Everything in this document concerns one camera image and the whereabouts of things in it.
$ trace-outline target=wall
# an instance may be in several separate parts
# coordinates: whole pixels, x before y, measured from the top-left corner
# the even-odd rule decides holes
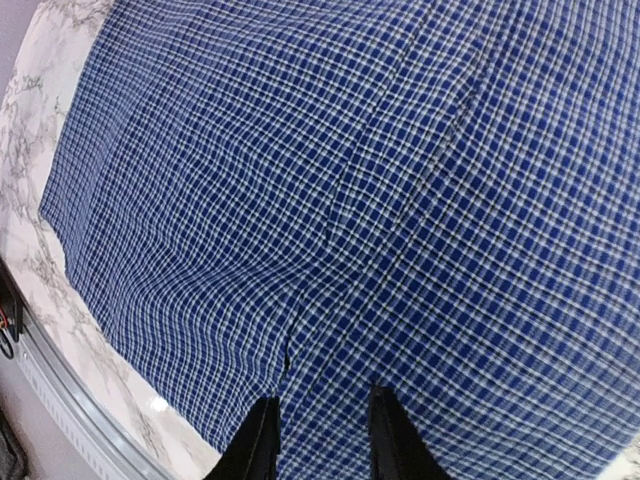
[[[0,96],[11,77],[18,54],[38,0],[0,0]]]

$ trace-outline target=blue plaid fabric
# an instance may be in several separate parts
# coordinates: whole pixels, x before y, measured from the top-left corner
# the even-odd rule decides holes
[[[369,475],[392,386],[456,479],[592,479],[640,430],[640,3],[120,0],[42,213],[216,448]]]

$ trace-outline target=metal edge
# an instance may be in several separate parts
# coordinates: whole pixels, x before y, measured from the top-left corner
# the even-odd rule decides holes
[[[120,478],[173,480],[173,477],[123,430],[111,414],[96,402],[49,334],[28,309],[24,320],[25,329],[20,338],[19,354],[26,353],[42,371],[59,403],[68,409],[78,427],[95,443],[98,454],[120,472]]]

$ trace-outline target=white marble countertop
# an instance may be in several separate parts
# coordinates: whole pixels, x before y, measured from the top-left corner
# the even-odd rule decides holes
[[[65,114],[112,3],[45,0],[36,11],[0,107],[0,255],[95,399],[176,478],[201,479],[218,452],[106,343],[38,214]],[[640,437],[599,480],[640,480]]]

